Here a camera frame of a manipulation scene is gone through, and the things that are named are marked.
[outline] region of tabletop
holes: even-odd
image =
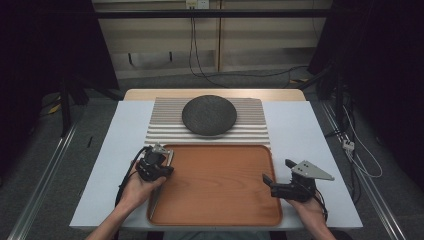
[[[291,172],[284,160],[308,160],[324,169],[335,181],[317,180],[318,189],[325,197],[329,210],[327,225],[331,228],[362,227],[356,208],[350,199],[343,178],[323,136],[315,113],[300,90],[292,89],[132,89],[119,102],[109,131],[103,142],[96,164],[75,211],[70,226],[93,229],[113,210],[116,189],[128,169],[129,159],[146,139],[156,97],[190,98],[200,95],[218,95],[231,98],[258,98],[271,142],[271,153],[276,180],[288,183]],[[136,209],[124,222],[130,230],[298,230],[303,225],[296,211],[281,199],[283,221],[276,226],[157,226],[147,220],[147,204]]]

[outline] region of black plate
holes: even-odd
[[[225,98],[204,95],[188,102],[183,109],[184,125],[192,132],[203,136],[225,133],[234,125],[237,111]]]

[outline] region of human arm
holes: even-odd
[[[166,181],[165,177],[160,177],[154,182],[145,182],[135,172],[136,170],[133,168],[118,205],[86,239],[112,239],[121,224],[131,214],[131,212],[143,204],[155,188],[159,187]]]
[[[316,240],[336,239],[327,227],[321,205],[313,198],[301,203],[294,200],[286,200],[299,214],[305,228]]]

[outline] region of white table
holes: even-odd
[[[249,90],[240,90],[240,92],[242,93],[240,96],[232,95],[232,97],[245,97],[244,94]],[[277,181],[288,183],[291,179],[290,170],[284,163],[285,159],[291,159],[294,162],[302,160],[312,162],[335,177],[335,181],[316,181],[329,211],[328,226],[338,229],[362,227],[362,222],[310,103],[302,101],[303,99],[300,99],[301,101],[278,101],[278,99],[269,98],[270,95],[265,94],[264,96],[258,95],[258,98],[263,101]],[[153,104],[154,101],[152,100],[131,101],[128,98],[126,98],[126,101],[119,102],[84,194],[70,223],[71,227],[93,229],[112,211],[118,186],[128,170],[130,161],[143,147]],[[302,229],[303,225],[295,210],[284,200],[281,200],[281,204],[283,221],[275,227],[154,226],[146,218],[147,203],[136,209],[122,227],[143,231],[276,231]]]

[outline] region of wooden tray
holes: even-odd
[[[175,226],[275,226],[280,200],[262,173],[275,179],[271,153],[261,145],[167,145],[171,177],[150,222]]]

